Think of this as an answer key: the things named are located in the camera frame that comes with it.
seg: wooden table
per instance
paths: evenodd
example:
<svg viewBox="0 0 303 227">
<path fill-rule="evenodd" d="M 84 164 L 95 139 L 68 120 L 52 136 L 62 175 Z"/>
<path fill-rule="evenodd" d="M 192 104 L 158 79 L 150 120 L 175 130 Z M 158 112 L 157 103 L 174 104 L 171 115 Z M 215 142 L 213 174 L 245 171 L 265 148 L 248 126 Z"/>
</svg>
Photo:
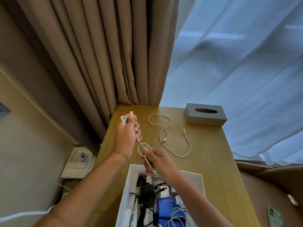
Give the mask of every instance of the wooden table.
<svg viewBox="0 0 303 227">
<path fill-rule="evenodd" d="M 235 227 L 260 227 L 222 127 L 187 123 L 182 108 L 118 104 L 95 166 L 113 149 L 115 129 L 121 121 L 120 116 L 130 111 L 137 115 L 143 142 L 151 147 L 162 147 L 159 141 L 162 127 L 148 123 L 147 118 L 150 114 L 164 114 L 172 120 L 168 128 L 169 138 L 165 143 L 179 155 L 186 154 L 189 148 L 183 135 L 185 128 L 186 137 L 191 143 L 190 154 L 185 158 L 178 158 L 167 150 L 178 168 L 203 175 L 206 197 Z M 158 115 L 152 116 L 150 121 L 166 125 L 169 123 L 168 119 Z M 134 147 L 130 164 L 142 165 L 137 145 Z M 128 168 L 129 165 L 125 166 L 117 175 L 86 226 L 115 226 Z"/>
</svg>

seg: bracelet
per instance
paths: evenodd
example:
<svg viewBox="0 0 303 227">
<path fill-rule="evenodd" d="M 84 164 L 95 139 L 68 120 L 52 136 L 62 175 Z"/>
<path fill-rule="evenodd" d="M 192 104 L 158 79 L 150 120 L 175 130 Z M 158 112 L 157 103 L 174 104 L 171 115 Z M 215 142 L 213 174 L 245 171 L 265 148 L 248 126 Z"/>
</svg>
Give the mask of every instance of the bracelet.
<svg viewBox="0 0 303 227">
<path fill-rule="evenodd" d="M 117 150 L 115 150 L 115 149 L 113 149 L 113 150 L 114 150 L 115 152 L 120 153 L 120 154 L 124 155 L 125 157 L 127 157 L 125 154 L 121 153 L 120 151 L 117 151 Z"/>
</svg>

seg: sheer white curtain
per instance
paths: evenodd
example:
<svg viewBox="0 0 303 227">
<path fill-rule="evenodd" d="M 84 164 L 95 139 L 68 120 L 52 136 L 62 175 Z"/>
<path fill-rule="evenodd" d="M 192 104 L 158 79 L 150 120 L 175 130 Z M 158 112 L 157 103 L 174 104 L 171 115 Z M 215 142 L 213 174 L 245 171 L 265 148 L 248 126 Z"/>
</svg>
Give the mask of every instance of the sheer white curtain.
<svg viewBox="0 0 303 227">
<path fill-rule="evenodd" d="M 178 29 L 160 106 L 221 105 L 236 159 L 303 163 L 303 1 L 180 0 Z"/>
</svg>

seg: wall socket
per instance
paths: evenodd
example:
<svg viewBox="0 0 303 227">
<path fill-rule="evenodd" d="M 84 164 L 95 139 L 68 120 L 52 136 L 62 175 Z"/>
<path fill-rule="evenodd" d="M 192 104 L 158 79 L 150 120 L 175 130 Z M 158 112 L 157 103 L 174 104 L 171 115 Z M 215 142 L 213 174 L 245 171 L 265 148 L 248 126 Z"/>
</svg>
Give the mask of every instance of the wall socket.
<svg viewBox="0 0 303 227">
<path fill-rule="evenodd" d="M 0 103 L 0 121 L 11 112 L 6 106 Z"/>
</svg>

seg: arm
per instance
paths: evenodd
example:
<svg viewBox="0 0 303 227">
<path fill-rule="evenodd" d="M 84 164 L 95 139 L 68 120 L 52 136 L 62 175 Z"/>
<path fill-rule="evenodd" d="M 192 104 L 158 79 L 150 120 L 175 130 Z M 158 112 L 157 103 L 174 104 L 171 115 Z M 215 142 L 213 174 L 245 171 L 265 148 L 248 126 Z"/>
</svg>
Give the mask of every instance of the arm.
<svg viewBox="0 0 303 227">
<path fill-rule="evenodd" d="M 187 211 L 197 226 L 233 227 L 231 223 L 198 191 L 180 172 L 163 149 L 154 148 L 152 153 L 144 148 L 144 154 L 153 163 L 157 173 L 171 185 L 181 197 Z M 153 175 L 145 162 L 146 174 Z"/>
<path fill-rule="evenodd" d="M 136 116 L 129 115 L 128 120 L 127 125 L 120 122 L 117 126 L 114 149 L 131 157 L 135 141 L 142 137 Z M 128 158 L 121 153 L 112 151 L 35 226 L 84 226 L 119 170 L 127 163 Z"/>
</svg>

